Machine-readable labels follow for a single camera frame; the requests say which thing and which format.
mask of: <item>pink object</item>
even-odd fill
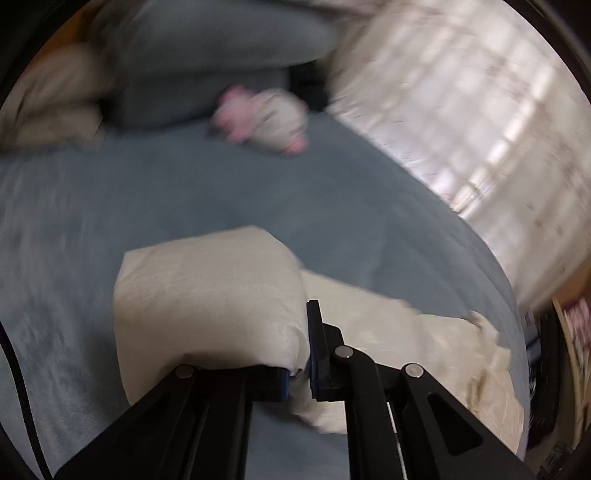
[[[296,155],[308,147],[307,113],[307,105],[284,90],[254,93],[234,85],[220,96],[212,125],[232,143],[250,140],[276,152]]]

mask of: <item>blue bed sheet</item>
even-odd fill
[[[265,228],[311,270],[424,313],[485,315],[511,348],[511,377],[528,418],[517,308],[486,245],[330,116],[312,115],[309,130],[309,150],[293,158],[211,138],[205,121],[109,132],[96,149],[0,157],[0,319],[53,472],[127,408],[111,311],[124,252],[241,225]],[[0,385],[0,421],[33,466],[2,356]],[[246,475],[347,478],[346,450],[344,436],[257,407]]]

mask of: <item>plush toy head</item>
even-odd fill
[[[306,140],[307,107],[298,97],[281,89],[265,90],[257,103],[251,141],[286,154],[303,152]]]

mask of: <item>white curtain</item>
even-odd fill
[[[486,241],[521,306],[591,252],[591,106],[503,0],[387,1],[350,20],[332,112]]]

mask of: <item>silver screw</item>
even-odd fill
[[[193,376],[193,367],[191,365],[179,365],[174,373],[179,378],[191,378]]]
[[[405,370],[407,375],[413,378],[421,378],[425,373],[425,370],[419,364],[408,364]]]
[[[353,355],[353,349],[350,346],[341,345],[335,348],[335,354],[341,358],[349,358]]]

